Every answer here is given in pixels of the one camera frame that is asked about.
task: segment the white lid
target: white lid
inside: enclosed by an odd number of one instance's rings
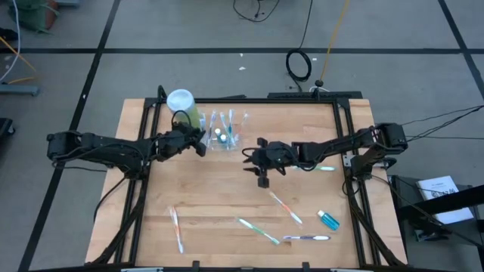
[[[172,91],[166,99],[166,104],[172,112],[177,110],[189,111],[194,106],[194,103],[194,96],[185,89]]]

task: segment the gray floor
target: gray floor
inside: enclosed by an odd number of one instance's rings
[[[238,0],[255,13],[255,1]],[[482,0],[447,1],[469,48],[484,48]],[[65,8],[51,35],[23,31],[25,48],[96,48],[113,0],[84,0]],[[273,0],[263,1],[267,11]],[[302,38],[308,1],[281,0],[264,23],[239,20],[231,1],[122,0],[107,48],[296,47]],[[315,1],[305,47],[326,47],[342,0]],[[14,28],[0,4],[0,26]],[[351,1],[335,44],[337,48],[458,48],[437,1]],[[11,62],[0,55],[0,73]],[[92,63],[91,54],[25,54],[38,70],[38,97],[0,97],[0,116],[16,122],[17,133],[0,158],[0,270],[18,268],[53,169],[45,157],[45,136],[68,129]],[[324,55],[310,54],[318,78]],[[484,70],[484,55],[472,56]],[[196,97],[245,94],[265,97],[294,86],[285,54],[104,54],[79,124],[80,131],[113,136],[123,100],[152,97],[187,88]],[[294,66],[301,66],[294,60]],[[32,75],[19,62],[8,80]],[[362,91],[377,122],[405,122],[483,104],[482,95],[460,54],[332,54],[325,87]],[[484,113],[445,128],[438,136],[484,137]],[[417,134],[444,122],[405,127]],[[484,184],[484,142],[422,139],[398,157],[392,173],[416,178],[451,175],[458,184]],[[92,230],[92,212],[104,174],[65,171],[31,269],[81,265]],[[417,267],[481,271],[471,246],[408,243],[409,262]]]

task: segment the white paper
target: white paper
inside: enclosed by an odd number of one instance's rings
[[[420,193],[425,200],[434,199],[436,197],[442,196],[443,194],[457,193],[459,191],[450,176],[433,178],[425,181],[418,181],[417,186],[421,189],[427,189],[420,190]],[[432,192],[428,190],[435,190],[442,193]],[[473,218],[473,215],[470,212],[469,208],[462,208],[451,212],[442,212],[434,215],[434,217],[444,224],[452,224],[455,222],[471,219]]]

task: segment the wooden table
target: wooden table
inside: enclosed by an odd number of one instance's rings
[[[136,140],[144,100],[125,100],[116,133],[117,138]],[[350,100],[355,130],[373,124],[368,100]],[[213,109],[250,114],[244,128],[244,147],[256,147],[256,139],[269,141],[323,142],[337,137],[331,105],[326,104],[198,104],[198,109]],[[171,113],[162,106],[158,132],[171,129]],[[293,219],[257,187],[256,176],[243,171],[240,151],[207,151],[203,158],[193,149],[151,167],[146,206],[138,246],[138,266],[190,267],[200,261],[202,267],[358,267],[348,199],[341,192],[343,170],[340,156],[322,164],[335,172],[303,172],[287,169],[282,176],[270,171],[270,190],[291,207],[303,221],[299,229]],[[385,171],[374,174],[385,178]],[[109,170],[103,195],[122,177]],[[98,257],[118,231],[128,182],[110,196],[99,209],[92,231],[86,261]],[[387,184],[376,179],[366,181],[376,231],[397,258],[406,263],[399,225]],[[181,225],[185,254],[178,253],[168,207],[174,205]],[[323,209],[337,218],[338,231],[331,231],[316,216]],[[320,234],[328,241],[291,241],[273,245],[267,238],[235,221],[241,217],[272,236]],[[367,263],[371,263],[368,237],[361,228]],[[126,237],[127,260],[131,234]]]

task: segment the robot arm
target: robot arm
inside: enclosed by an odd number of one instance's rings
[[[165,134],[137,141],[64,131],[47,136],[47,157],[53,164],[83,159],[116,166],[127,178],[141,178],[147,174],[145,166],[155,159],[163,162],[190,147],[205,156],[206,147],[200,142],[204,133],[183,122],[173,123],[172,130]]]
[[[280,141],[268,142],[263,138],[257,139],[259,148],[247,148],[243,154],[247,156],[244,162],[251,162],[253,168],[244,170],[254,172],[258,178],[258,185],[269,187],[267,170],[276,169],[286,175],[285,167],[298,166],[302,170],[311,171],[326,157],[345,153],[361,147],[369,148],[360,156],[354,156],[349,162],[351,176],[369,178],[371,168],[387,154],[400,154],[408,147],[405,133],[401,125],[383,123],[358,130],[353,136],[345,136],[324,143],[293,142],[291,146]],[[253,150],[252,155],[244,151]]]

